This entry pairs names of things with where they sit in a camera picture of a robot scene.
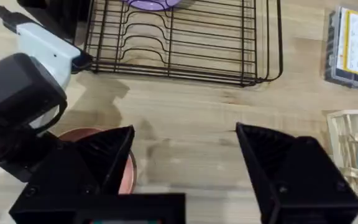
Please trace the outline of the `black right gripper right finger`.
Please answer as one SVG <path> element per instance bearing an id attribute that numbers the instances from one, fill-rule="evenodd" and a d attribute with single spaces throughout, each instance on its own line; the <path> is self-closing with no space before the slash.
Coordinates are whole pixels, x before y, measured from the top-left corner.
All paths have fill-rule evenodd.
<path id="1" fill-rule="evenodd" d="M 358 216 L 358 196 L 310 136 L 236 124 L 263 224 L 342 224 Z"/>

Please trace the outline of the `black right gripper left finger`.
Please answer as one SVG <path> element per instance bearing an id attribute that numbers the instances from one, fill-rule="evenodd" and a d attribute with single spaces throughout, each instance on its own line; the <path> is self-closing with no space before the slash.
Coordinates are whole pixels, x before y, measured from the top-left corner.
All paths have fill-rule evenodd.
<path id="1" fill-rule="evenodd" d="M 16 223 L 96 223 L 133 193 L 133 126 L 96 131 L 53 150 L 9 214 Z"/>

